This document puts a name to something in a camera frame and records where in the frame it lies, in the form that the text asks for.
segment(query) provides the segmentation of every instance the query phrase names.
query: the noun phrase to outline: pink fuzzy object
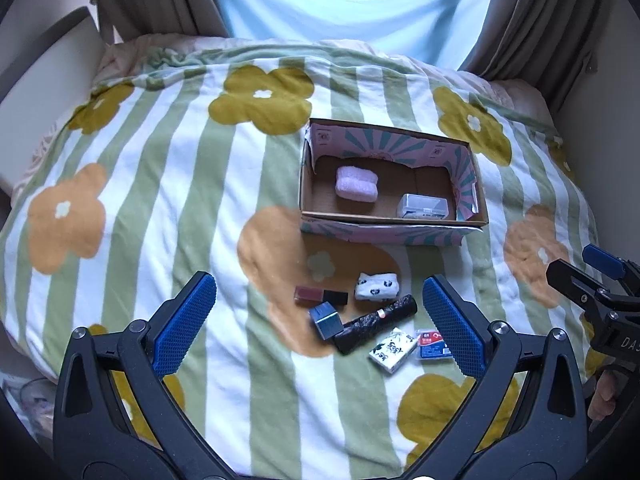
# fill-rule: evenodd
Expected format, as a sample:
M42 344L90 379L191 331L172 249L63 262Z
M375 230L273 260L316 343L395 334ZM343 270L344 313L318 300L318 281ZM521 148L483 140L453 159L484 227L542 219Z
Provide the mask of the pink fuzzy object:
M361 170L355 166L338 168L335 179L337 196L357 202L375 202L378 198L378 176L369 170Z

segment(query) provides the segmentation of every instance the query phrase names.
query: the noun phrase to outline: white flower center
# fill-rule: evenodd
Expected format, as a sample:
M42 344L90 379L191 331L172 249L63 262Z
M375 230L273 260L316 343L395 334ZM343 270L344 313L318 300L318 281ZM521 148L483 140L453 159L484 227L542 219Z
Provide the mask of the white flower center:
M256 90L254 92L254 97L258 99L268 99L271 97L271 90Z
M475 115L469 114L468 116L466 116L466 123L473 131L480 131L480 119L478 119Z
M318 251L316 254L309 256L306 259L306 266L311 271L311 277L315 282L330 278L335 272L331 255L327 251Z
M133 420L133 412L131 411L131 405L125 399L122 399L122 405L124 406L124 411L127 412L127 416L129 420Z
M69 200L65 200L64 202L59 202L56 205L56 213L55 213L56 219L64 218L66 215L69 214L70 209L71 209L71 202L69 202Z
M540 247L538 249L538 257L542 260L542 263L544 263L545 265L549 263L549 257L547 256L544 247Z

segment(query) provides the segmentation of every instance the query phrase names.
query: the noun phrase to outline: cardboard box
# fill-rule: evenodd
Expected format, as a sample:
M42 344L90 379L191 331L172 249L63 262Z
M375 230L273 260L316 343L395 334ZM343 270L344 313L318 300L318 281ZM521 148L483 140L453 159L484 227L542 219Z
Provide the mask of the cardboard box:
M374 203L335 194L340 166L378 176ZM405 193L445 198L445 219L398 218ZM303 232L350 242L460 245L488 223L476 158L468 142L386 126L311 119L306 128L299 206Z

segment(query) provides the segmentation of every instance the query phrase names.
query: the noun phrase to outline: bed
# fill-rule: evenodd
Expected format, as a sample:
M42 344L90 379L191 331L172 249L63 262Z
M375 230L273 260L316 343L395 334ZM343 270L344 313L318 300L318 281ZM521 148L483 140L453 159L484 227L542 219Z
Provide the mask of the bed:
M445 115L478 159L490 218L481 233L435 247L300 232L309 117L460 134ZM386 376L369 346L333 352L293 303L297 285L348 290L360 272L396 272L401 294L418 299L440 272L491 320L521 333L564 328L584 380L599 362L580 310L544 277L556 258L592 272L580 254L597 243L594 221L542 97L523 82L489 83L359 41L150 35L109 46L88 101L56 121L48 136L27 128L36 155L24 178L4 184L14 208L0 232L2 323L55 380L74 327L102 333L148 319L208 270L216 305L165 384L239 473L324 478L330 464L335 478L397 476L472 384L451 360L412 359ZM350 300L342 316L367 308ZM432 327L421 308L400 326ZM153 442L125 378L115 379L139 436ZM499 437L520 381L483 445Z

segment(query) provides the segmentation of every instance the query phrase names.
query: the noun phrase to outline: black cylindrical object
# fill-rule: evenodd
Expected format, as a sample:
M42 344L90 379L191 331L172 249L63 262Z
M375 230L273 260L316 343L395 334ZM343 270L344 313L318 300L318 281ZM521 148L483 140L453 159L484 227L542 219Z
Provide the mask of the black cylindrical object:
M335 347L342 355L347 355L385 328L413 316L416 312L418 306L414 297L407 294L386 307L345 323L342 332L334 336Z

